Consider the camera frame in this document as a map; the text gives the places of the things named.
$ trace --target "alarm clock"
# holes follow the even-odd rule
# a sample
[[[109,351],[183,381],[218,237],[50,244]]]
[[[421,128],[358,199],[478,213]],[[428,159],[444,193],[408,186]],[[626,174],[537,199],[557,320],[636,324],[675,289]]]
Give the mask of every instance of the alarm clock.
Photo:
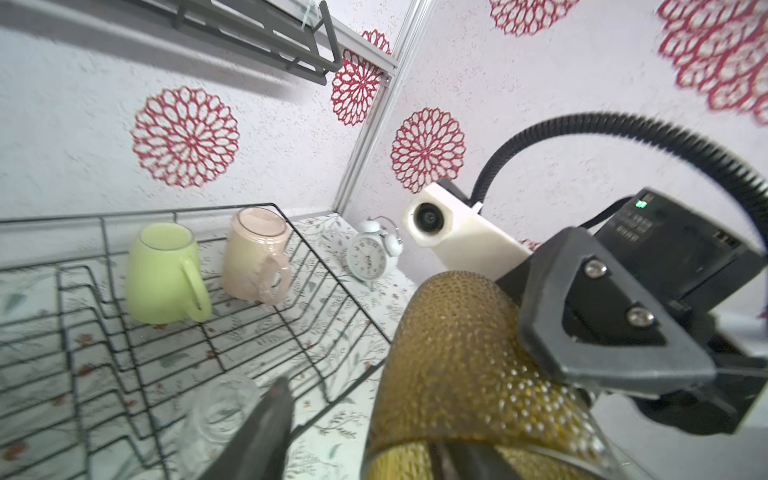
[[[389,221],[395,227],[395,234],[382,227],[378,219]],[[360,233],[352,239],[346,251],[346,263],[352,275],[372,282],[389,275],[401,253],[402,238],[395,222],[387,217],[369,218],[360,224]]]

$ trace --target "black bracket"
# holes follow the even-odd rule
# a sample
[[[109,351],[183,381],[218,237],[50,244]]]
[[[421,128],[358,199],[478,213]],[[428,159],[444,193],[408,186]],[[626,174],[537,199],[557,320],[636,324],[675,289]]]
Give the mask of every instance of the black bracket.
[[[607,267],[602,289],[588,302],[599,302],[600,291],[620,291],[629,309],[642,306],[655,317],[652,328],[662,342],[604,345],[578,341],[563,325],[569,293],[589,260]],[[579,306],[575,312],[594,309]],[[626,323],[628,310],[609,321]],[[594,391],[623,392],[656,398],[664,393],[711,382],[716,376],[713,360],[662,305],[585,229],[566,228],[542,244],[531,257],[522,296],[518,338],[536,363],[554,379]]]

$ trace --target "glass cup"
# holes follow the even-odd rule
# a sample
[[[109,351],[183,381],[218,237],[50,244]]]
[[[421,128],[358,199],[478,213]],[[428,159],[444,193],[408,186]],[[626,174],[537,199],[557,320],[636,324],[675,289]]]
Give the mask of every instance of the glass cup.
[[[246,376],[211,380],[194,397],[176,440],[181,478],[194,480],[216,460],[261,400],[265,389]]]
[[[222,288],[237,299],[280,303],[290,287],[290,267],[283,253],[290,236],[288,224],[271,210],[251,207],[232,217],[231,226]],[[273,292],[276,273],[280,273],[280,283]]]
[[[524,480],[620,478],[578,392],[548,379],[518,342],[518,314],[476,273],[419,287],[387,356],[361,478],[431,478],[435,445],[456,449],[454,459],[482,452]]]

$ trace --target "red flower decal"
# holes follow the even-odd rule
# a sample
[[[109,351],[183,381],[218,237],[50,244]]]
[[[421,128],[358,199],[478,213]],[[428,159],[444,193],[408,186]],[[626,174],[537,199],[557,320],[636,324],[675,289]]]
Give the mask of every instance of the red flower decal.
[[[81,365],[78,369],[78,376],[89,376],[95,369],[96,367],[94,367],[92,363]]]
[[[505,35],[534,35],[563,18],[578,0],[491,0],[491,18]]]
[[[90,333],[81,333],[78,335],[78,338],[74,340],[80,347],[89,346],[94,342],[94,336]]]
[[[536,249],[541,246],[541,242],[534,242],[533,240],[529,240],[527,238],[520,240],[520,243],[523,244],[523,247],[527,247],[531,252],[535,252]]]
[[[392,142],[392,169],[417,194],[439,178],[456,178],[464,165],[464,134],[447,111],[425,108],[402,122]]]
[[[6,462],[13,462],[18,460],[18,457],[22,456],[22,453],[26,451],[27,443],[24,440],[18,440],[5,447],[5,451],[2,453],[2,459]]]
[[[389,41],[380,31],[364,31],[362,36],[387,55],[392,54]],[[331,82],[333,113],[345,125],[355,125],[366,119],[384,72],[353,51],[344,50],[343,57],[344,64]]]
[[[751,113],[768,125],[768,4],[760,0],[666,0],[659,53],[677,85],[707,95],[712,111]]]
[[[237,120],[216,95],[187,87],[149,97],[131,132],[142,168],[168,185],[215,180],[234,161]]]

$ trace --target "dish rack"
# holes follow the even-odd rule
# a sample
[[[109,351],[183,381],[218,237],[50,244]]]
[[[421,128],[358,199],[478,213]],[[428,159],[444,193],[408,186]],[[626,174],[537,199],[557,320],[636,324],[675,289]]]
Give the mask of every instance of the dish rack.
[[[220,287],[229,220],[265,207],[291,229],[287,298]],[[125,312],[127,248],[154,221],[189,227],[214,305],[205,323],[152,326]],[[382,364],[351,362],[390,339],[274,204],[0,220],[0,479],[177,478],[174,439],[190,398],[228,372],[261,386],[288,376],[291,442]]]

